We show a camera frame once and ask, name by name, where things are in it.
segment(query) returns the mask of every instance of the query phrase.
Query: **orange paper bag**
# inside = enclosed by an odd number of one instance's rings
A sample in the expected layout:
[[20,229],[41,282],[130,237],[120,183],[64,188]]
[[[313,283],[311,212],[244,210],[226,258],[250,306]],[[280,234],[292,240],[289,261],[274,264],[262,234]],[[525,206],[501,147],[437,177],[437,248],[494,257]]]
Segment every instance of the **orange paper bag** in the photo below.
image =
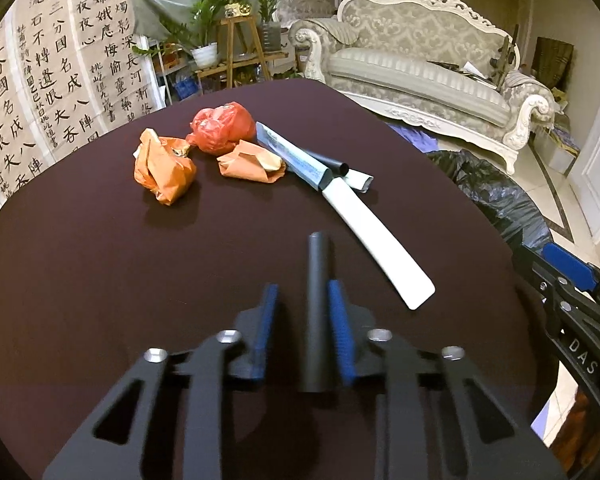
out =
[[173,204],[196,177],[196,166],[187,156],[184,139],[158,137],[151,128],[140,136],[134,178],[165,205]]
[[272,184],[285,174],[286,164],[275,153],[241,140],[231,153],[218,157],[222,176]]
[[256,123],[251,114],[236,102],[218,108],[203,108],[191,122],[187,142],[211,155],[224,155],[243,140],[256,136]]

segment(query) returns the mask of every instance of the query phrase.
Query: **wooden shelf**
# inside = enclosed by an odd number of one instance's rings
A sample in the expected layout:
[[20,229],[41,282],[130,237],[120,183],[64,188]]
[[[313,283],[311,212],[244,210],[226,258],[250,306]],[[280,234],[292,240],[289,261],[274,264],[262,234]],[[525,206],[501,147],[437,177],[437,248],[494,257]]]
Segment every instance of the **wooden shelf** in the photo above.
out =
[[[288,54],[286,52],[271,52],[270,54],[265,54],[265,61],[273,61],[274,59],[283,59],[287,57]],[[238,68],[239,66],[247,66],[258,64],[260,60],[258,56],[253,57],[251,59],[245,59],[243,61],[234,61],[234,68]],[[225,72],[227,69],[227,64],[222,62],[220,65],[213,68],[205,68],[204,70],[196,70],[196,75],[198,77],[207,77],[209,75],[218,74],[221,72]]]
[[230,18],[223,18],[222,20],[220,20],[220,25],[226,25],[229,22],[234,22],[234,23],[247,22],[251,18],[252,18],[252,16],[250,14],[247,14],[246,16],[232,16]]
[[171,68],[165,69],[164,72],[156,72],[155,75],[156,75],[156,77],[165,77],[165,76],[168,76],[169,74],[173,74],[174,72],[177,72],[181,68],[186,68],[187,66],[189,66],[188,63],[182,62],[176,66],[172,66]]

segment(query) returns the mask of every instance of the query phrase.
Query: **crumpled paper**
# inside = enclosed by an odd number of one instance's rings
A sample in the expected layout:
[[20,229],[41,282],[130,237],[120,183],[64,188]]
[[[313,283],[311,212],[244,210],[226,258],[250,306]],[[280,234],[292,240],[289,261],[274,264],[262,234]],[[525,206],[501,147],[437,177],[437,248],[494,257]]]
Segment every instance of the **crumpled paper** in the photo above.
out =
[[285,161],[279,156],[246,140],[240,140],[231,153],[219,156],[217,160],[223,176],[265,184],[272,184],[286,170]]
[[185,139],[158,137],[147,128],[140,135],[134,178],[165,205],[173,204],[194,181],[196,165],[187,156],[190,145]]

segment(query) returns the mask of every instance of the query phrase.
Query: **sofa cushion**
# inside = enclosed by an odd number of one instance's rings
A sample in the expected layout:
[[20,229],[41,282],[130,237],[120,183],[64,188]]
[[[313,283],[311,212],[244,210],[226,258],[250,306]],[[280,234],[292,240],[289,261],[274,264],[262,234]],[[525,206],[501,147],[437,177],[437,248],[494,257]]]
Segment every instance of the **sofa cushion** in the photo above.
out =
[[330,57],[328,70],[424,97],[497,126],[509,121],[509,105],[495,90],[421,59],[370,48],[344,48]]

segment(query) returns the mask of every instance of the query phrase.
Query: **red plastic bag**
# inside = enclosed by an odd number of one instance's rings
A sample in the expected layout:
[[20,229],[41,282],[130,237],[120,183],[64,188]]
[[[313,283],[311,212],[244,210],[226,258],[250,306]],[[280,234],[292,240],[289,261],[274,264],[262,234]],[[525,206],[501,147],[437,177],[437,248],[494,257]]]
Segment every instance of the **red plastic bag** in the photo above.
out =
[[193,118],[187,142],[202,152],[219,156],[232,152],[240,140],[256,136],[251,114],[236,102],[218,108],[203,108]]

